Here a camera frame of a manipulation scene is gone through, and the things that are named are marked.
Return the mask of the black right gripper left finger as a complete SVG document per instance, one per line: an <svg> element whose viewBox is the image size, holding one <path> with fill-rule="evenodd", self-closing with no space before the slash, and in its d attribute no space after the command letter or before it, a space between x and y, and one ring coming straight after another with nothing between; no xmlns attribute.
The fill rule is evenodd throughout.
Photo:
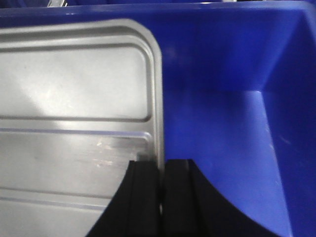
<svg viewBox="0 0 316 237"><path fill-rule="evenodd" d="M112 200L88 237L157 237L159 171L154 161L130 161Z"/></svg>

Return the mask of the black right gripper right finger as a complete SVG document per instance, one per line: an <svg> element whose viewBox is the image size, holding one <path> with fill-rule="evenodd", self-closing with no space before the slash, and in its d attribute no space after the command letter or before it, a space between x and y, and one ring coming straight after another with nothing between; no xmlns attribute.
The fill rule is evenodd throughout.
<svg viewBox="0 0 316 237"><path fill-rule="evenodd" d="M229 202L191 159L165 164L162 202L166 237L272 237Z"/></svg>

